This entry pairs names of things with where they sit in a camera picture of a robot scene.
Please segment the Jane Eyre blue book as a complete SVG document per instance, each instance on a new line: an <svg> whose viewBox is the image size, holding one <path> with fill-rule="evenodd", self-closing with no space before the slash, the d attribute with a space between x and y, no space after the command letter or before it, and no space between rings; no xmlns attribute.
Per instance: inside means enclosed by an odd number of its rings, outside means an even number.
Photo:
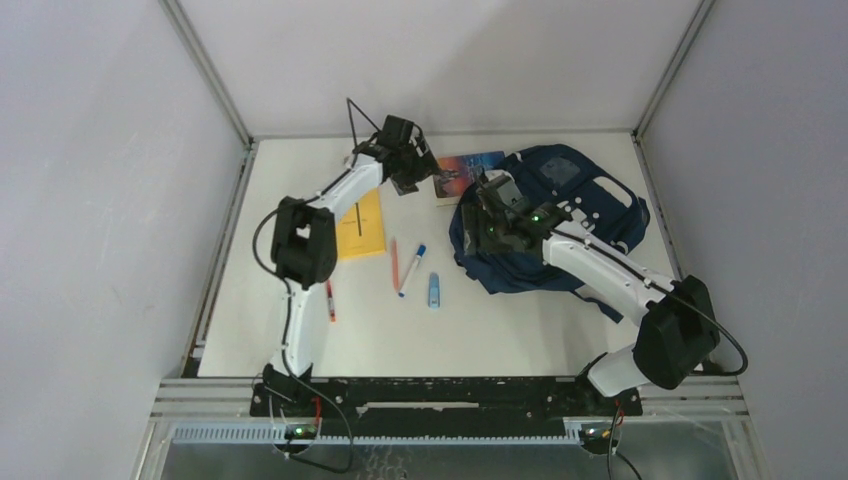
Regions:
<svg viewBox="0 0 848 480"><path fill-rule="evenodd" d="M505 158L503 151L490 151L437 159L439 172L433 176L435 198L442 204L456 203L476 178Z"/></svg>

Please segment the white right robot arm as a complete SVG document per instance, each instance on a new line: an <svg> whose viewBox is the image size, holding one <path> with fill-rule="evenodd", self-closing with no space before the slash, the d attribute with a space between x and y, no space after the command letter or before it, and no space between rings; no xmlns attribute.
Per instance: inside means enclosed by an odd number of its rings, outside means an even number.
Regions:
<svg viewBox="0 0 848 480"><path fill-rule="evenodd" d="M643 267L596 237L601 216L582 197L533 206L503 170L483 173L476 196L476 203L463 210L472 252L532 254L578 278L637 327L633 343L600 355L582 371L587 382L578 388L578 402L587 414L605 415L618 394L631 388L677 388L718 345L719 329L706 312L711 302L705 284Z"/></svg>

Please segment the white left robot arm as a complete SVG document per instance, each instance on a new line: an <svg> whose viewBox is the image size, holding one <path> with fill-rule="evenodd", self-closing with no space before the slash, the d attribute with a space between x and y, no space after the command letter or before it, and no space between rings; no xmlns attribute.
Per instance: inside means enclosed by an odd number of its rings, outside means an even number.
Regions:
<svg viewBox="0 0 848 480"><path fill-rule="evenodd" d="M357 144L341 173L307 198L286 196L263 218L252 239L261 269L282 282L285 320L280 350L270 366L291 379L274 392L274 404L290 417L305 414L313 394L304 376L312 367L303 338L311 314L308 303L320 294L338 260L336 226L366 194L391 182L403 195L439 171L422 128L388 115L383 126Z"/></svg>

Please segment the yellow paperback book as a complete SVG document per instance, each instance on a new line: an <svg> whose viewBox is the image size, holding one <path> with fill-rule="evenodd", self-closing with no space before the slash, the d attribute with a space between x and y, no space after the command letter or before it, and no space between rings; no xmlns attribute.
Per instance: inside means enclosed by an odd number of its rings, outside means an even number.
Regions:
<svg viewBox="0 0 848 480"><path fill-rule="evenodd" d="M340 260L379 255L386 252L386 240L378 189L373 189L341 218L336 226Z"/></svg>

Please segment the navy blue student backpack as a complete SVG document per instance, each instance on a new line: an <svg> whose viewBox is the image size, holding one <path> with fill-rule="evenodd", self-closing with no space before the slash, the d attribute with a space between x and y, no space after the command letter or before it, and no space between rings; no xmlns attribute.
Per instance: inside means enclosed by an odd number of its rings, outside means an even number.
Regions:
<svg viewBox="0 0 848 480"><path fill-rule="evenodd" d="M490 294L569 292L622 320L585 275L572 275L548 249L555 240L588 239L629 253L650 223L644 199L563 144L500 155L473 174L449 227L454 260L470 279Z"/></svg>

